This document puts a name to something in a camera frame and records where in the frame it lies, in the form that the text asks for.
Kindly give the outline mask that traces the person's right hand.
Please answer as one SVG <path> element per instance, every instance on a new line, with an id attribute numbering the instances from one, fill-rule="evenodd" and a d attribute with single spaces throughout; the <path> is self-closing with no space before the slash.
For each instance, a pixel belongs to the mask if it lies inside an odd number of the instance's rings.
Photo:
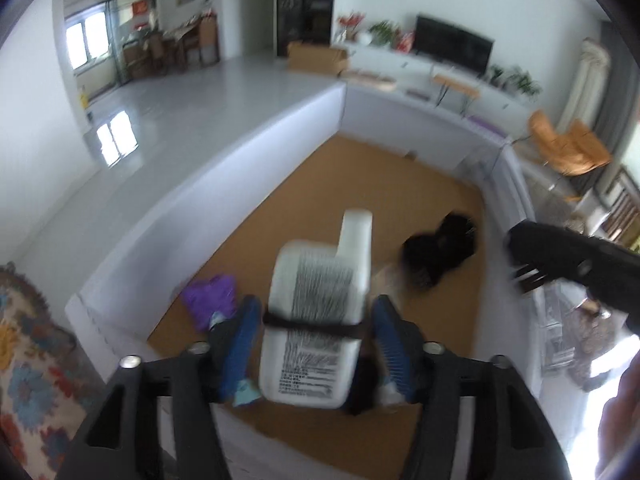
<path id="1" fill-rule="evenodd" d="M 620 376 L 616 396 L 608 400 L 603 408 L 599 425 L 600 474 L 614 456 L 624 447 L 634 424 L 639 419 L 639 355 L 636 354 Z"/>

